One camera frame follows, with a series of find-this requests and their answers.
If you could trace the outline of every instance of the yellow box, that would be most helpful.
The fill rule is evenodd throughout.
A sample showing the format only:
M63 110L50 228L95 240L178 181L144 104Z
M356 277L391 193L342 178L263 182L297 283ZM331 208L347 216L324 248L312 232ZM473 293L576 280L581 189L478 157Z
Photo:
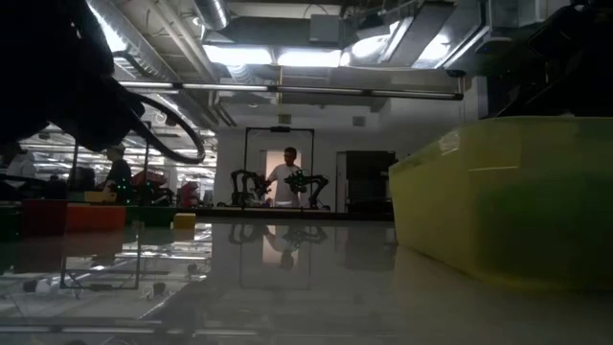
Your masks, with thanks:
M462 126L390 168L401 245L520 288L613 288L613 119Z
M195 214L176 214L174 215L174 229L194 229Z

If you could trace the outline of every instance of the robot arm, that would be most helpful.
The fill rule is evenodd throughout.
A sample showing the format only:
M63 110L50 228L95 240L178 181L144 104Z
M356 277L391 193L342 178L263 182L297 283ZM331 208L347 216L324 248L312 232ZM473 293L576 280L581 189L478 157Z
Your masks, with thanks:
M238 191L238 176L242 174L241 182L242 182L242 191ZM246 198L250 195L247 191L247 183L249 179L251 179L254 183L254 192L256 193L257 198L264 196L269 192L268 183L263 176L258 175L255 172L248 172L247 170L240 169L237 171L233 171L230 174L232 178L232 204L235 206L242 206L245 203Z
M308 206L311 209L317 208L317 196L329 183L329 180L322 175L305 176L302 170L291 174L284 181L289 185L289 188L294 193L305 193L307 191L307 185L312 183L317 185L315 191L313 191L311 196L308 198Z

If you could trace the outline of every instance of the glossy floor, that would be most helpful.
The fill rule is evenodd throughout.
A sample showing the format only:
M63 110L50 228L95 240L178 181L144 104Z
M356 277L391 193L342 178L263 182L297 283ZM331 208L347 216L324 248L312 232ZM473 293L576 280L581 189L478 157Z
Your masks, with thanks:
M484 285L390 223L207 221L4 243L0 343L613 344L613 294Z

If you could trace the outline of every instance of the black cable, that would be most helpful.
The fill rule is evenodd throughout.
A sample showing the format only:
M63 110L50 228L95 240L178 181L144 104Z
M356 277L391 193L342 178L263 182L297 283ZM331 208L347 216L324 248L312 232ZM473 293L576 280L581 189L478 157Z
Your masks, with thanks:
M177 162L181 162L181 163L186 163L186 164L199 164L200 162L202 162L202 160L204 160L204 157L206 155L206 151L204 150L204 145L202 144L202 141L200 140L200 137L181 118L181 116L179 116L174 111L170 110L170 108L168 108L167 106L165 106L165 105L163 105L161 103L158 103L158 102L152 100L149 97L145 97L143 95L132 93L132 92L128 92L127 95L129 95L128 97L131 97L131 98L135 99L138 102L150 105L150 106L160 110L162 113L166 114L168 119L172 119L173 121L175 121L180 127L182 127L185 130L185 132L190 136L190 138L192 138L193 143L195 144L195 147L196 147L196 150L197 150L197 155L196 155L196 157L189 157L189 156L186 156L186 155L183 155L181 153L177 153L177 152L173 151L172 149L167 147L164 143L162 143L162 141L158 137L156 137L155 134L153 134L151 132L151 130L149 128L147 128L147 126L145 126L145 124L138 118L138 116L136 116L136 114L134 114L133 118L134 118L135 121L134 121L132 129L134 129L134 131L138 135L142 136L143 139L149 141L149 143L154 148L159 150L160 153L162 153L166 157L172 159L173 161L177 161Z
M328 11L326 11L326 9L324 9L324 7L323 7L323 6L321 6L321 5L319 5L319 4L309 4L308 6L306 6L305 11L303 12L303 18L306 18L306 17L307 17L307 12L308 12L308 9L310 9L310 8L311 8L311 7L313 7L313 6L317 6L318 8L322 9L322 11L323 11L325 14L329 14L329 13L328 13Z

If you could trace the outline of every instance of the man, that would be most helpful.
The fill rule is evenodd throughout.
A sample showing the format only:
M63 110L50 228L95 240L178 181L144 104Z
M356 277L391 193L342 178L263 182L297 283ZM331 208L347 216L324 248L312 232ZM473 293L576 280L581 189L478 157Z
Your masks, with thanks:
M126 195L129 194L130 179L132 178L132 170L124 160L125 147L120 144L106 149L106 158L113 162L111 171L108 172L106 181L104 181L104 190L111 192L112 186L117 186L117 201L125 201Z
M298 152L294 148L287 148L284 150L284 164L280 164L270 173L270 176L266 179L268 183L277 181L277 193L275 193L275 206L276 207L299 207L300 201L298 200L298 194L291 191L289 185L285 183L285 179L292 173L295 173L300 169L299 166L294 164Z
M10 142L0 148L3 165L7 165L7 175L36 178L34 167L34 155L25 149L21 149L18 142ZM25 182L6 181L14 188L20 188Z

